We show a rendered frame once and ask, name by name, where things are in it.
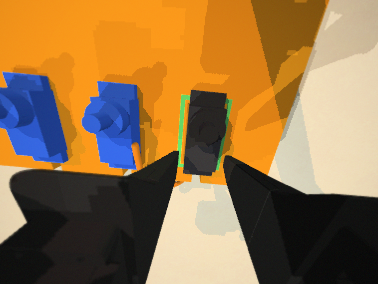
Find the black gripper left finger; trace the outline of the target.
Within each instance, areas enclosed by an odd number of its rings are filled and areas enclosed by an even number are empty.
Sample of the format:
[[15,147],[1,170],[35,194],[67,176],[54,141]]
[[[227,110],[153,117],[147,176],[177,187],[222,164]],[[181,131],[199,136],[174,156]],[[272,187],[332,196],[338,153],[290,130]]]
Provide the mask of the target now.
[[174,150],[127,176],[27,169],[15,173],[9,187],[27,222],[46,218],[117,225],[128,284],[146,284],[178,160]]

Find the orange flat deck plate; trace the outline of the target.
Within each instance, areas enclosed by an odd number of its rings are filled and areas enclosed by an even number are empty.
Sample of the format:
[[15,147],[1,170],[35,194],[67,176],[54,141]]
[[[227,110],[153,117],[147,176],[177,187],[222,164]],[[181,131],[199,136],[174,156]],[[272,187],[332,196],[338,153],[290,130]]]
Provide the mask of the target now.
[[0,165],[123,176],[179,151],[191,90],[268,175],[329,0],[0,0]]

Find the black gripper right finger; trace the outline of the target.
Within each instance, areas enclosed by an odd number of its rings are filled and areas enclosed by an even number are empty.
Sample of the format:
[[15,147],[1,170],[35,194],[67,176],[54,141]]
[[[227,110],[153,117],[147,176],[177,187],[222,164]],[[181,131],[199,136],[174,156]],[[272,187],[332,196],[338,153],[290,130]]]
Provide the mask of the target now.
[[305,194],[230,155],[223,170],[259,284],[298,284],[340,228],[378,228],[378,197]]

